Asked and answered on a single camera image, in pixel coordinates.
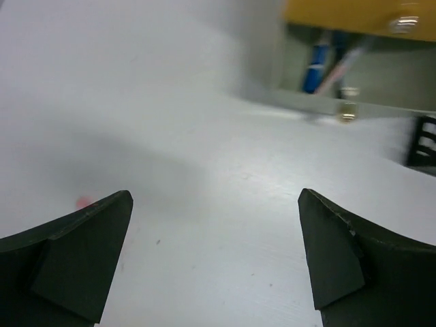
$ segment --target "red spot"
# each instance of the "red spot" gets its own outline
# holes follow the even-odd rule
[[[81,196],[76,201],[76,209],[80,210],[92,204],[94,201],[91,196]]]

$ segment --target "white table surface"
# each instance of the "white table surface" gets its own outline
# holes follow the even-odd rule
[[[120,189],[135,204],[102,326],[321,326],[303,187],[436,244],[410,121],[308,121],[263,99],[264,0],[6,0],[0,236]]]

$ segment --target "black object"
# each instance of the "black object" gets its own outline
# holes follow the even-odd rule
[[[416,119],[405,165],[436,176],[436,118]]]
[[[132,208],[130,193],[120,191],[0,239],[0,326],[100,322]]]
[[[310,189],[298,205],[313,301],[325,327],[436,326],[436,247]]]

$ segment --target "white floor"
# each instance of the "white floor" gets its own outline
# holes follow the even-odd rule
[[[257,104],[265,0],[6,0],[0,237],[135,199],[102,326],[320,327],[298,218],[310,187],[436,244],[436,178],[397,161],[401,119]]]

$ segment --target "metal nut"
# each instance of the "metal nut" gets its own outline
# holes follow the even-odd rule
[[[338,120],[342,123],[351,123],[357,118],[357,104],[343,102],[337,112]]]

